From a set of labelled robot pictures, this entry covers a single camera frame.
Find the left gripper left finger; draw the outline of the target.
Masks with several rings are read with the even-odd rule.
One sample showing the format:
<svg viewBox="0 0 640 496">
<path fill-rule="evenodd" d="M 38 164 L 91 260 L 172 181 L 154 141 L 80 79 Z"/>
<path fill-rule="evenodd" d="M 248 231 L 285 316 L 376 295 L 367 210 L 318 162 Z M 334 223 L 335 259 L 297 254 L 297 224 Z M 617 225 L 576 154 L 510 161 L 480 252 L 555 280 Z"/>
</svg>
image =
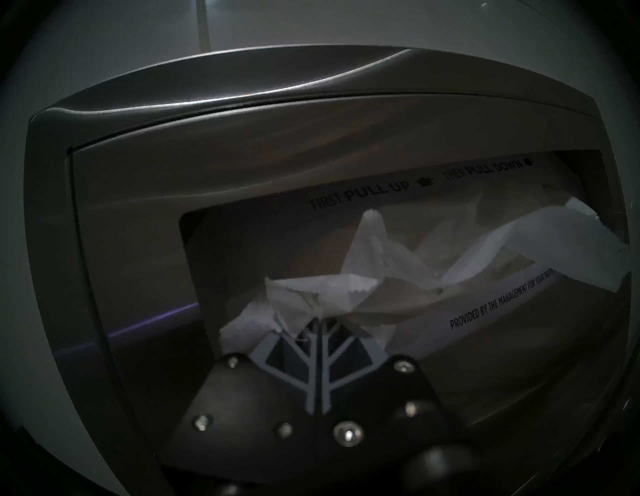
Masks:
<svg viewBox="0 0 640 496">
<path fill-rule="evenodd" d="M 306 471 L 318 462 L 318 321 L 221 357 L 161 449 L 182 471 Z"/>
</svg>

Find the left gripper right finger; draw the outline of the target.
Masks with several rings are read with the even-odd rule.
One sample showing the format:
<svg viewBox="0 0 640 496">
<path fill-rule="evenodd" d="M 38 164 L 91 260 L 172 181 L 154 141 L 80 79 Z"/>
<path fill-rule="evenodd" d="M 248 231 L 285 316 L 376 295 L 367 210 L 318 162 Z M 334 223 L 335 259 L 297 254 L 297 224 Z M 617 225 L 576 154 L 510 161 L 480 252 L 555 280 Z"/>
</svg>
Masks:
<svg viewBox="0 0 640 496">
<path fill-rule="evenodd" d="M 417 360 L 346 320 L 316 321 L 316 460 L 370 467 L 465 445 Z"/>
</svg>

